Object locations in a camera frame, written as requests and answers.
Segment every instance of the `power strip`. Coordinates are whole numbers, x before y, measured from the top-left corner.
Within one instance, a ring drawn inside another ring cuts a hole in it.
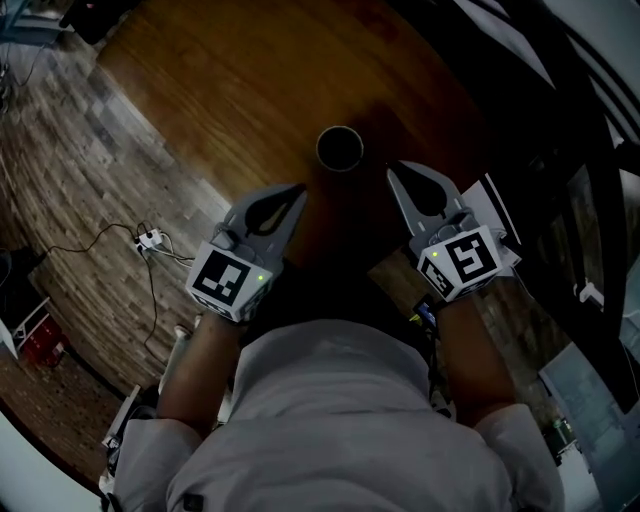
[[[162,234],[159,229],[152,229],[151,231],[147,231],[146,233],[134,238],[133,243],[135,244],[138,252],[154,249],[158,245],[162,244]]]

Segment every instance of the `person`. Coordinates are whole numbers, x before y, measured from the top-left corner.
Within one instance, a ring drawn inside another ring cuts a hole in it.
[[[429,405],[422,333],[366,278],[285,272],[248,328],[204,315],[157,419],[127,425],[112,498],[125,512],[562,510],[472,299],[437,322],[455,422]]]

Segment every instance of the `black cable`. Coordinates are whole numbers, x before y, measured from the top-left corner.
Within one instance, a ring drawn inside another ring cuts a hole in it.
[[[9,51],[11,50],[11,44],[12,43],[8,43],[7,44],[7,54],[5,56],[5,64],[8,65],[9,64]],[[24,87],[25,85],[27,85],[27,83],[29,83],[29,79],[31,78],[31,75],[33,74],[33,70],[36,67],[36,62],[38,61],[38,57],[40,57],[40,53],[42,52],[42,50],[44,49],[45,45],[42,45],[39,49],[38,49],[38,53],[36,53],[36,56],[33,58],[33,62],[31,63],[31,69],[29,70],[29,74],[27,75],[27,78],[25,78],[22,82],[19,82],[15,76],[13,76],[13,72],[11,72],[11,78],[13,79],[13,83],[18,86],[18,87]]]
[[[153,352],[151,352],[151,350],[147,346],[147,342],[151,339],[151,336],[153,336],[153,333],[156,330],[156,325],[158,325],[158,301],[156,300],[156,292],[153,286],[153,273],[151,272],[151,263],[149,263],[149,260],[144,257],[144,254],[142,254],[142,252],[140,252],[140,256],[147,264],[147,270],[149,271],[149,287],[151,288],[151,298],[153,299],[153,326],[151,327],[151,332],[149,332],[146,339],[142,342],[142,346],[151,355],[151,357],[153,357],[160,364],[164,364],[162,361],[160,361],[160,359],[156,357]]]
[[[136,235],[141,236],[151,231],[150,229],[147,229],[147,222],[149,221],[143,220],[142,222],[138,222],[138,225],[136,226]],[[142,229],[144,229],[142,233],[140,233],[140,226],[142,226]]]
[[[133,230],[129,226],[126,226],[125,224],[119,224],[117,222],[114,222],[112,224],[109,224],[102,231],[100,231],[96,235],[96,237],[94,238],[93,242],[91,242],[91,244],[89,244],[88,247],[83,247],[82,249],[69,249],[67,247],[60,247],[59,245],[52,245],[51,247],[49,247],[46,251],[44,251],[44,253],[42,253],[38,257],[36,265],[39,265],[47,257],[47,255],[49,255],[51,253],[51,251],[53,251],[54,249],[58,250],[58,251],[71,252],[71,253],[76,253],[76,254],[89,252],[91,250],[91,248],[98,242],[100,237],[104,233],[106,233],[109,229],[114,228],[114,227],[119,227],[119,228],[122,228],[122,229],[126,229],[129,232],[129,234],[131,235],[131,241],[132,242],[136,239],[136,236],[134,235]],[[161,361],[158,357],[156,357],[156,355],[147,346],[147,342],[151,339],[151,337],[155,333],[156,326],[158,324],[158,302],[156,300],[155,290],[154,290],[154,286],[153,286],[153,274],[151,272],[151,264],[149,263],[147,258],[144,257],[142,252],[140,252],[140,257],[147,264],[147,270],[149,272],[149,287],[151,289],[151,297],[153,298],[153,326],[151,328],[151,331],[147,335],[146,339],[142,343],[142,345],[144,346],[144,348],[146,349],[146,351],[149,353],[149,355],[151,357],[153,357],[158,363],[164,365],[165,363],[163,361]]]
[[[98,242],[98,240],[100,239],[100,237],[106,233],[108,230],[110,230],[113,227],[119,227],[122,229],[126,229],[129,234],[131,235],[131,241],[133,241],[135,239],[135,235],[133,234],[133,230],[129,227],[126,226],[124,224],[118,224],[116,222],[114,222],[113,224],[109,224],[106,228],[104,228],[102,231],[100,231],[96,237],[93,239],[93,242],[91,242],[91,244],[89,245],[89,247],[83,248],[83,249],[68,249],[66,247],[60,247],[59,245],[52,245],[51,247],[49,247],[45,252],[44,252],[44,256],[47,256],[48,254],[51,253],[51,251],[53,251],[54,249],[58,250],[58,251],[64,251],[64,252],[73,252],[73,253],[82,253],[82,252],[89,252],[91,250],[91,248],[96,245],[96,243]]]

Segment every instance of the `forearm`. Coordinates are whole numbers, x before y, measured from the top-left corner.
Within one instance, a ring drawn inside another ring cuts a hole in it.
[[[473,427],[491,412],[515,403],[509,371],[471,298],[440,311],[438,329],[460,423]]]
[[[241,328],[218,315],[204,316],[162,391],[159,418],[181,421],[203,438],[211,432],[238,357],[241,334]]]

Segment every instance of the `white shirt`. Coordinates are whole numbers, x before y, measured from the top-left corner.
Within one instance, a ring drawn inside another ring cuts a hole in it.
[[[432,411],[418,353],[371,327],[318,320],[241,354],[229,423],[202,442],[174,420],[130,421],[114,494],[127,511],[563,509],[529,409],[474,429]]]

